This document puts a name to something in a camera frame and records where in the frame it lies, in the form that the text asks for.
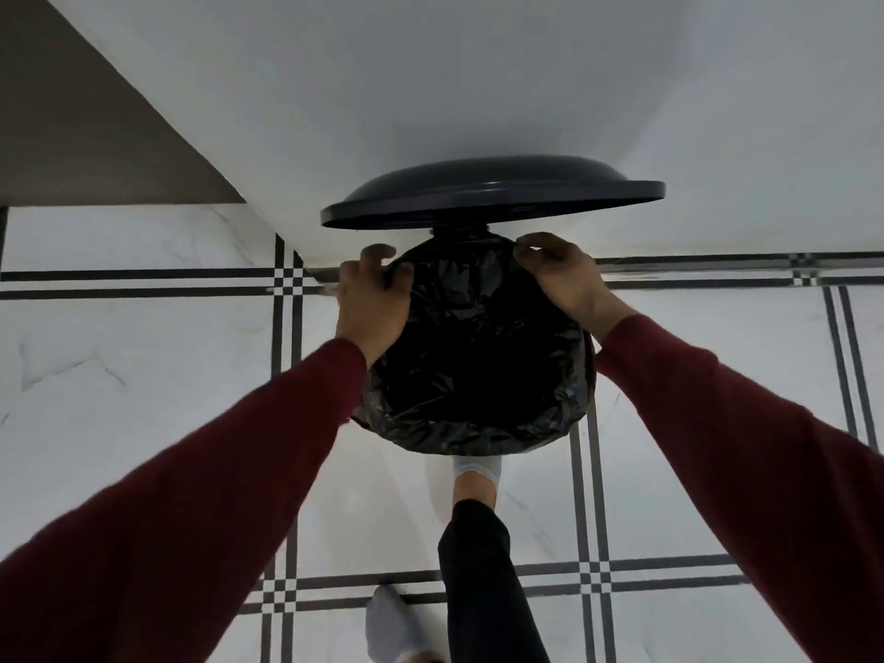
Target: foot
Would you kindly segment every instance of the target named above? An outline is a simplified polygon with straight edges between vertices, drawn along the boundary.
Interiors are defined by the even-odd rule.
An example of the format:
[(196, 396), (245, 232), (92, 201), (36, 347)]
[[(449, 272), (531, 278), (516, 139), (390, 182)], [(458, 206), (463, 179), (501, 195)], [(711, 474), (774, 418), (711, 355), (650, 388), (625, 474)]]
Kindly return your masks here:
[(454, 456), (454, 503), (478, 500), (494, 509), (502, 471), (500, 456)]
[(414, 610), (392, 586), (379, 586), (365, 608), (365, 641), (374, 663), (441, 660)]

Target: white wall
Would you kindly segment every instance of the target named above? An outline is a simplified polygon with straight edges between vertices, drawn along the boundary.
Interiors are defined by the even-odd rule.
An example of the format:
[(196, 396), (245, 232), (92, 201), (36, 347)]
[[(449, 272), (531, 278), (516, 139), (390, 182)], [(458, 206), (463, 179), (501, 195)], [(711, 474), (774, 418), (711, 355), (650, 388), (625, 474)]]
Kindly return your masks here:
[(669, 182), (544, 222), (597, 255), (884, 249), (884, 0), (51, 1), (308, 264), (361, 182), (528, 152)]

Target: hand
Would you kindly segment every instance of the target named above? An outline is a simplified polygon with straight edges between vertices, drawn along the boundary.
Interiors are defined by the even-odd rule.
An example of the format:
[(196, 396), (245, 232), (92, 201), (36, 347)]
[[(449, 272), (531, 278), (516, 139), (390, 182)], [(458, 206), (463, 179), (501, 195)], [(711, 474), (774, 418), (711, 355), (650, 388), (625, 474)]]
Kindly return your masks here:
[(382, 263), (393, 255), (392, 246), (372, 244), (362, 249), (359, 262), (340, 266), (335, 336), (358, 346), (369, 367), (399, 339), (408, 320), (414, 268), (408, 262), (396, 267), (390, 288), (384, 288)]
[(596, 262), (551, 233), (523, 235), (515, 260), (534, 275), (552, 303), (601, 341), (614, 325), (637, 314), (605, 285)]

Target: black pants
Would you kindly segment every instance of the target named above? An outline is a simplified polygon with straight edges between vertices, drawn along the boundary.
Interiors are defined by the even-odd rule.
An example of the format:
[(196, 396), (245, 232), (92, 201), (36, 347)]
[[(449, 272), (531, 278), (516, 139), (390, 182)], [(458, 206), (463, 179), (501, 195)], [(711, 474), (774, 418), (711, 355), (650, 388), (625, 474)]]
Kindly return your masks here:
[(454, 506), (439, 540), (451, 663), (549, 663), (509, 559), (509, 532), (477, 500)]

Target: red sleeve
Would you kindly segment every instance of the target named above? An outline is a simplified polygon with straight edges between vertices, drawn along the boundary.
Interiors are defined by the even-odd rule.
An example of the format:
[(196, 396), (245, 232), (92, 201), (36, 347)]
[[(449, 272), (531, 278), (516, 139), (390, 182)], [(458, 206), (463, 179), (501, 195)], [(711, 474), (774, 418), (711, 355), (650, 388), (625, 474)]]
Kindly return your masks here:
[(282, 544), (359, 400), (336, 339), (37, 533), (0, 564), (18, 661), (202, 661)]
[(646, 316), (599, 372), (815, 663), (884, 660), (884, 458)]

